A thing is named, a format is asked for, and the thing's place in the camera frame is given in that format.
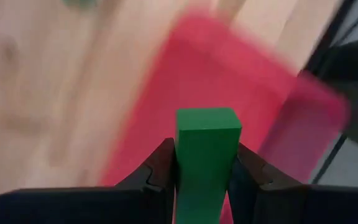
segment black object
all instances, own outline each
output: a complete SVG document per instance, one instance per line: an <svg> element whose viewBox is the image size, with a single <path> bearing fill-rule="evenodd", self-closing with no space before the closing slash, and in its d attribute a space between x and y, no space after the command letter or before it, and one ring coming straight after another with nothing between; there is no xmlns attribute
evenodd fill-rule
<svg viewBox="0 0 358 224"><path fill-rule="evenodd" d="M0 195L0 224L171 224L176 169L174 142L166 139L115 187ZM227 191L234 224L358 223L358 188L303 185L242 144Z"/></svg>

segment wooden floor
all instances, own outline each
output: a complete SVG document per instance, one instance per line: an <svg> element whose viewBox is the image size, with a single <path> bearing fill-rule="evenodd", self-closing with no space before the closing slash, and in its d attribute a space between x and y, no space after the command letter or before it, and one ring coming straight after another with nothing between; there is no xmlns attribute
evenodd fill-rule
<svg viewBox="0 0 358 224"><path fill-rule="evenodd" d="M95 185L180 13L207 7L299 70L340 0L0 0L0 193Z"/></svg>

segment wooden surface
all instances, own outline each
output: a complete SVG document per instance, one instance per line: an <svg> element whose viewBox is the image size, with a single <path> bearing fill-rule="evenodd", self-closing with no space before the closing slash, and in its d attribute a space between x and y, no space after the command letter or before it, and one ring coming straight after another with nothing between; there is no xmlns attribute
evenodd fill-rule
<svg viewBox="0 0 358 224"><path fill-rule="evenodd" d="M299 70L340 0L0 0L0 193L95 185L180 12L202 3Z"/></svg>

